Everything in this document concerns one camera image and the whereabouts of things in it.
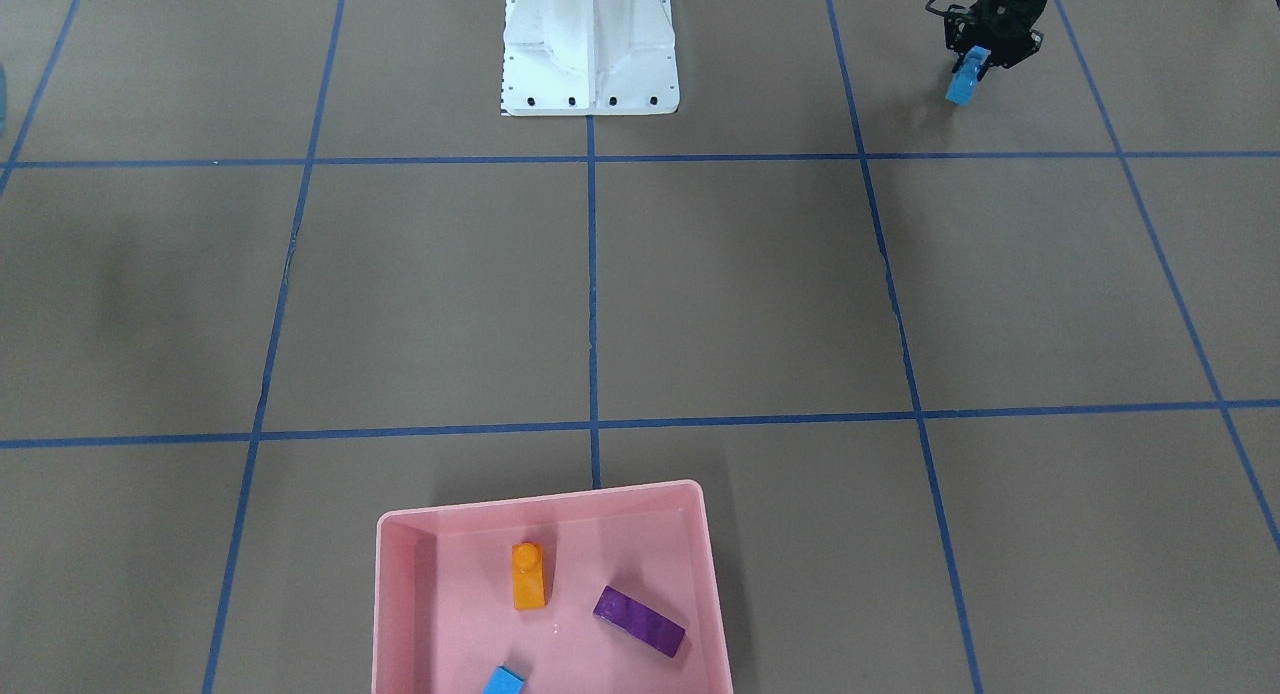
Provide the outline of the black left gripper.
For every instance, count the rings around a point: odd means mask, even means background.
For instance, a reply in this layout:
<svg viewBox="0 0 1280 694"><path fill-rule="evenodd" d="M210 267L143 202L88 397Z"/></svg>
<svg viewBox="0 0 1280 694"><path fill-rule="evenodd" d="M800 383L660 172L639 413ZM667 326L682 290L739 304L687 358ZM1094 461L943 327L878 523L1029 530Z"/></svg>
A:
<svg viewBox="0 0 1280 694"><path fill-rule="evenodd" d="M977 0L970 6L946 6L943 42L956 55L952 70L964 67L974 47L988 52L980 70L1010 69L1036 55L1043 44L1036 29L1043 12L1044 0Z"/></svg>

